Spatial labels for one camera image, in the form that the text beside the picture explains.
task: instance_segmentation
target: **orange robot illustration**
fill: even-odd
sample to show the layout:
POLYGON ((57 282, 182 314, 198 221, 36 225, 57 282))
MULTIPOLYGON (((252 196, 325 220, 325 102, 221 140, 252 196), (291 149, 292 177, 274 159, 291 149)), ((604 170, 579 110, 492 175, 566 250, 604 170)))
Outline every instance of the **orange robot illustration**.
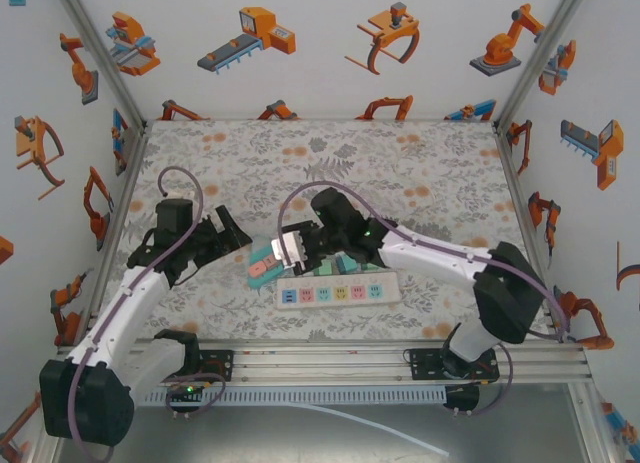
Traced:
POLYGON ((476 70, 487 76, 497 75, 520 66, 522 63, 513 55, 513 49, 518 43, 522 29, 526 28, 534 34, 536 42, 542 35, 544 25, 531 15, 531 5, 522 5, 511 13, 513 23, 508 33, 496 35, 487 44, 487 52, 469 62, 476 70))
POLYGON ((109 206, 109 212, 112 212, 114 209, 113 200, 111 199, 111 195, 107 190, 107 187, 104 185, 102 178, 98 174, 97 170, 93 167, 89 167, 89 179, 87 180, 87 184, 84 187, 84 209, 89 215, 90 227, 91 231, 94 235, 96 235, 96 249, 100 251, 102 246, 104 245, 104 239, 107 235, 107 229, 109 228, 109 221, 111 220, 110 213, 106 213, 102 216, 100 213, 95 211, 91 206, 91 192, 93 191, 93 185, 96 185, 100 190, 100 193, 106 198, 107 204, 109 206))
POLYGON ((220 48, 207 53, 198 60, 198 66, 205 70, 220 73, 229 68, 234 61, 240 61, 244 55, 251 56, 253 50, 275 48, 287 55, 296 51, 296 35, 276 24, 276 15, 259 6, 245 7, 240 10, 242 33, 220 48))
POLYGON ((22 458, 31 449, 31 443, 26 442, 20 447, 13 442, 18 432, 29 421, 33 414, 38 411, 42 398, 40 393, 36 393, 35 398, 31 404, 24 409, 24 411, 18 416, 18 418, 11 424, 7 431, 0 433, 0 456, 9 463, 21 463, 22 458))
POLYGON ((376 112, 378 108, 383 106, 397 106, 398 112, 396 113, 395 120, 403 121, 409 110, 411 109, 411 105, 413 104, 413 96, 409 95, 406 98, 388 98, 384 97, 379 100, 372 101, 367 106, 367 109, 364 113, 356 118, 356 120, 373 120, 373 114, 376 112))
POLYGON ((620 268, 620 242, 618 241, 616 244, 616 289, 620 291, 622 281, 634 275, 640 276, 640 264, 635 263, 620 268))
POLYGON ((113 22, 106 33, 113 40, 114 46, 109 53, 120 71, 140 76, 160 64, 160 59, 156 56, 155 40, 144 34, 135 18, 116 11, 113 22))
POLYGON ((520 143, 520 135, 524 133, 524 155, 522 156, 520 168, 518 168, 518 176, 520 176, 529 166, 529 147, 531 145, 532 126, 533 123, 531 123, 531 120, 525 121, 522 125, 511 123, 511 127, 509 127, 509 130, 507 131, 507 143, 509 143, 511 151, 513 151, 514 146, 517 146, 518 143, 520 143))
POLYGON ((379 53, 387 55, 399 63, 406 63, 413 55, 418 47, 420 41, 420 30, 418 25, 419 20, 416 20, 413 16, 407 13, 407 6, 404 3, 396 3, 391 5, 389 10, 378 13, 375 16, 369 18, 369 23, 375 26, 378 30, 370 30, 369 28, 358 25, 358 29, 364 31, 373 39, 371 43, 371 51, 367 57, 367 64, 360 63, 355 58, 345 56, 351 63, 369 70, 374 75, 379 75, 380 72, 376 70, 376 58, 379 53), (394 41, 399 38, 409 37, 411 41, 405 52, 401 56, 396 56, 390 51, 385 50, 394 41))
POLYGON ((72 283, 69 283, 61 290, 51 290, 51 314, 56 324, 57 336, 53 340, 56 346, 72 346, 80 326, 82 313, 71 312, 67 316, 62 314, 62 309, 80 296, 82 292, 82 282, 87 275, 93 271, 89 268, 81 275, 76 276, 72 283))
POLYGON ((564 311, 567 320, 570 320, 576 316, 580 311, 586 310, 591 313, 593 322, 598 329, 598 336, 590 336, 589 338, 583 338, 577 340, 576 343, 582 344, 585 348, 590 350, 609 350, 615 345, 614 341, 609 337, 607 328, 604 326, 604 320, 602 319, 602 313, 596 306, 596 304, 587 298, 578 298, 572 291, 563 293, 557 286, 553 287, 553 293, 562 311, 564 311))
POLYGON ((606 190, 618 175, 618 155, 624 150, 624 132, 617 120, 611 120, 599 135, 580 128, 570 121, 562 120, 560 137, 575 151, 589 155, 591 163, 598 168, 598 188, 606 190))
POLYGON ((98 99, 98 72, 88 71, 76 53, 77 49, 84 48, 82 41, 80 38, 67 38, 64 33, 60 33, 60 47, 67 52, 73 61, 71 74, 73 81, 82 90, 82 104, 88 105, 96 101, 98 99))
POLYGON ((173 116, 178 113, 179 115, 188 118, 189 120, 209 120, 210 118, 203 118, 197 113, 191 110, 187 110, 184 106, 178 105, 173 100, 166 100, 162 103, 162 116, 158 120, 170 121, 173 120, 173 116))
POLYGON ((272 116, 276 116, 280 120, 299 120, 298 115, 287 108, 282 100, 268 105, 267 108, 258 117, 259 120, 268 120, 272 116))
POLYGON ((477 105, 466 105, 464 108, 448 114, 444 119, 469 121, 479 118, 480 121, 489 121, 495 108, 496 100, 487 100, 477 105))
POLYGON ((549 59, 538 78, 540 89, 549 95, 555 95, 558 87, 567 80, 569 68, 573 65, 575 57, 576 40, 571 40, 566 46, 558 46, 558 51, 549 59))
POLYGON ((556 246, 556 224, 562 208, 553 200, 543 200, 540 198, 540 192, 535 191, 529 197, 529 214, 531 215, 533 226, 536 229, 542 222, 542 212, 544 210, 547 211, 544 241, 547 242, 547 248, 549 249, 549 267, 551 267, 551 256, 553 255, 553 248, 556 246))
POLYGON ((25 120, 22 116, 16 117, 15 129, 18 132, 16 135, 16 156, 29 153, 29 159, 20 163, 17 168, 21 170, 25 166, 33 163, 42 172, 47 181, 53 185, 38 197, 38 200, 41 200, 64 184, 64 180, 59 180, 49 171, 49 165, 64 155, 62 143, 60 143, 60 139, 53 128, 51 128, 51 125, 46 121, 42 121, 37 116, 29 118, 28 120, 25 120), (58 154, 50 159, 47 159, 44 151, 45 135, 51 137, 58 151, 58 154))
POLYGON ((0 236, 0 265, 13 256, 13 243, 0 236))

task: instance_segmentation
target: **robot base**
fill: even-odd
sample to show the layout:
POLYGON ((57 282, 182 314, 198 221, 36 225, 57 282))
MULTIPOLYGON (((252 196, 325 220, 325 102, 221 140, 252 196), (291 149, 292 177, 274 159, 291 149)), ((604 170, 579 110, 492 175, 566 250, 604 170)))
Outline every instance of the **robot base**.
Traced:
MULTIPOLYGON (((200 350, 200 359, 202 365, 198 370, 199 373, 215 373, 222 376, 225 381, 230 382, 233 374, 233 351, 232 350, 200 350)), ((198 380, 194 378, 194 382, 203 381, 208 383, 214 383, 213 379, 198 380)), ((206 386, 197 385, 191 391, 184 388, 182 391, 177 391, 171 395, 171 403, 184 403, 184 402, 201 402, 203 398, 203 390, 206 386)), ((194 406, 179 406, 175 407, 176 413, 191 413, 200 408, 200 405, 194 406)))
POLYGON ((511 68, 520 66, 521 63, 522 62, 519 59, 517 59, 515 56, 511 58, 511 61, 509 63, 505 63, 504 65, 499 65, 499 66, 487 65, 484 62, 484 56, 479 56, 478 58, 471 60, 469 62, 469 64, 473 66, 476 70, 478 70, 479 72, 487 76, 493 76, 493 75, 497 75, 498 73, 503 73, 507 70, 510 70, 511 68))
POLYGON ((91 75, 93 76, 93 88, 89 93, 82 93, 82 104, 88 105, 89 103, 93 103, 98 99, 98 72, 92 71, 91 75))
POLYGON ((445 408, 467 412, 473 411, 480 402, 480 388, 478 385, 447 386, 447 402, 445 408))
MULTIPOLYGON (((407 350, 407 352, 409 353, 409 364, 411 365, 411 378, 414 381, 455 381, 457 379, 444 369, 439 348, 417 348, 407 350)), ((498 378, 500 378, 500 370, 498 369, 496 352, 488 350, 473 364, 468 377, 463 379, 494 383, 498 378)))

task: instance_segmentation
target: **teal block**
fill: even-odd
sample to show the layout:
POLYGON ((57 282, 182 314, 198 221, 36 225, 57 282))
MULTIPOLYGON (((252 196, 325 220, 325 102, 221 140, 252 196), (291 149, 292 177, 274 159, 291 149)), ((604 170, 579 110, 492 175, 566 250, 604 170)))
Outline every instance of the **teal block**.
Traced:
POLYGON ((358 269, 358 262, 347 255, 341 255, 336 258, 336 264, 338 265, 338 271, 342 275, 358 269))
POLYGON ((316 276, 331 276, 333 275, 333 268, 331 268, 331 261, 323 260, 322 266, 313 270, 313 274, 316 276))
MULTIPOLYGON (((251 255, 249 256, 249 266, 252 266, 254 263, 257 263, 258 261, 261 261, 272 254, 273 250, 271 248, 271 244, 269 243, 264 248, 251 253, 251 255)), ((275 268, 271 268, 270 270, 266 271, 260 278, 252 278, 251 276, 247 276, 249 288, 251 288, 252 290, 257 290, 261 286, 269 283, 271 280, 275 280, 278 276, 284 273, 284 270, 284 266, 282 265, 282 263, 280 263, 275 268)))
POLYGON ((380 267, 374 265, 373 263, 364 263, 362 265, 362 271, 375 271, 375 270, 379 270, 380 267))

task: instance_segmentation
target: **electrical outlet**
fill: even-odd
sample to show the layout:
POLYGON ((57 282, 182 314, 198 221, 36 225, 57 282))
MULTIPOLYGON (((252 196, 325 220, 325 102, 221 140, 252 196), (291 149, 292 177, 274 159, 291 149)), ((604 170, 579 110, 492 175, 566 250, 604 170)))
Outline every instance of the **electrical outlet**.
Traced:
POLYGON ((318 297, 318 301, 331 301, 331 289, 318 288, 316 290, 316 296, 318 297))
POLYGON ((283 303, 296 303, 296 290, 284 290, 282 292, 282 302, 283 303))
POLYGON ((382 285, 369 285, 369 298, 382 298, 382 285))
POLYGON ((333 295, 336 300, 348 300, 349 299, 349 288, 347 286, 336 286, 333 289, 333 295))
POLYGON ((351 287, 351 299, 352 300, 364 300, 367 297, 367 289, 362 286, 352 286, 351 287))
POLYGON ((313 301, 313 288, 300 288, 300 301, 311 303, 313 301))

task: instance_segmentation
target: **black motor joint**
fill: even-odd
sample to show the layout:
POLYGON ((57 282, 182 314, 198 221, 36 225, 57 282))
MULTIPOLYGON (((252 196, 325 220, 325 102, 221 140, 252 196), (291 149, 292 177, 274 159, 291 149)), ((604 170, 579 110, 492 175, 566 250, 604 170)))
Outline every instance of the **black motor joint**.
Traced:
MULTIPOLYGON (((313 221, 286 226, 283 233, 298 231, 307 260, 296 265, 294 273, 300 275, 322 264, 327 256, 344 251, 358 263, 373 263, 384 267, 378 250, 388 230, 375 218, 364 218, 335 188, 321 191, 311 200, 311 208, 322 227, 313 221)), ((392 226, 397 223, 387 220, 392 226)))
MULTIPOLYGON (((203 218, 189 238, 154 268, 156 272, 165 274, 169 286, 180 278, 189 261, 201 268, 252 242, 233 220, 226 206, 218 206, 216 213, 224 226, 222 231, 216 230, 210 216, 203 218)), ((147 231, 142 244, 129 257, 129 268, 150 265, 188 231, 193 223, 193 202, 168 198, 156 205, 156 214, 156 227, 147 231), (148 245, 151 236, 153 244, 148 245)))

